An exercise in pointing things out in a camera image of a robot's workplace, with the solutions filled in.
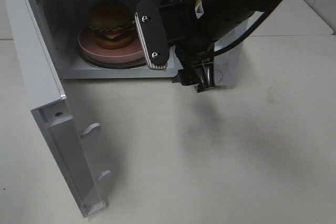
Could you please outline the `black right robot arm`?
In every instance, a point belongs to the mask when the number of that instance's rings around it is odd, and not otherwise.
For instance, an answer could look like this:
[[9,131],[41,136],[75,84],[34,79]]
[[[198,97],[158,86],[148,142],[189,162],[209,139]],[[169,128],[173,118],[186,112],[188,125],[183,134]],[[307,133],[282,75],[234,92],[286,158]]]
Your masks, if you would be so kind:
[[[169,0],[160,14],[170,45],[182,69],[174,83],[197,86],[198,92],[215,86],[214,59],[243,42],[283,0]],[[255,12],[261,16],[222,49],[214,45]]]

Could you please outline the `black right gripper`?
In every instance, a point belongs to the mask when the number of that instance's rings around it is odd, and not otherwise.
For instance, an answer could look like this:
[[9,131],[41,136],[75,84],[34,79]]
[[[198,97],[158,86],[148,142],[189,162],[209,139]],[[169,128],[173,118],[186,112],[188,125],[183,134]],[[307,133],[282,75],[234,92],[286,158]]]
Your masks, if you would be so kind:
[[172,83],[194,86],[197,92],[215,88],[214,58],[196,60],[188,55],[204,54],[213,48],[213,42],[197,24],[195,0],[169,0],[159,7],[169,45],[180,48],[175,54],[182,65]]

